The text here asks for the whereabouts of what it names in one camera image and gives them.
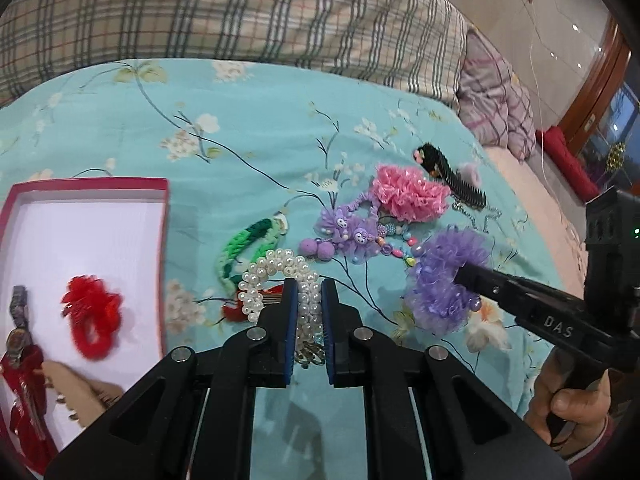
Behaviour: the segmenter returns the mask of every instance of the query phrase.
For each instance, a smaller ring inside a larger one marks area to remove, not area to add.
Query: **wooden door frame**
[[[574,155],[594,133],[602,115],[625,78],[631,50],[612,16],[609,17],[598,53],[582,88],[558,126]]]

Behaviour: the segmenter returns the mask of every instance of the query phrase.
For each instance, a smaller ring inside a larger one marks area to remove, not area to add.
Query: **green hair tie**
[[[274,215],[273,218],[258,220],[229,240],[216,264],[218,277],[227,294],[231,297],[235,296],[238,290],[238,283],[242,281],[240,274],[236,274],[235,276],[231,275],[231,269],[238,254],[242,253],[242,251],[256,240],[262,238],[262,243],[255,250],[254,256],[252,256],[251,259],[251,261],[255,263],[258,258],[261,256],[264,257],[269,249],[276,247],[278,238],[286,231],[287,220],[282,213],[278,213]]]

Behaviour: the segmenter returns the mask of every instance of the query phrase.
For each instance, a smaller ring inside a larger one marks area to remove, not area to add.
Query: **white pearl hair tie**
[[[238,300],[242,301],[242,312],[252,323],[258,321],[260,311],[265,307],[260,290],[270,276],[282,272],[285,278],[294,278],[298,282],[298,322],[296,324],[296,350],[305,342],[315,342],[322,334],[320,307],[320,284],[317,272],[311,270],[304,256],[294,256],[291,249],[269,250],[264,258],[258,258],[249,264],[247,272],[242,274],[238,283]]]

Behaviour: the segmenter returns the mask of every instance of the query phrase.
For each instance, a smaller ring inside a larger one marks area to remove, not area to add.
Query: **pink fuzzy hair tie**
[[[371,192],[396,219],[407,222],[428,222],[447,210],[449,186],[424,177],[421,168],[400,168],[379,164]]]

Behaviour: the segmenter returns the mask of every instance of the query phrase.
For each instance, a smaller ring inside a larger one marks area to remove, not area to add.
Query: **red cushion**
[[[540,132],[536,132],[536,140],[542,144]],[[588,202],[599,195],[598,186],[589,179],[580,162],[569,152],[564,134],[557,126],[552,126],[545,132],[545,153],[551,157],[581,200]]]

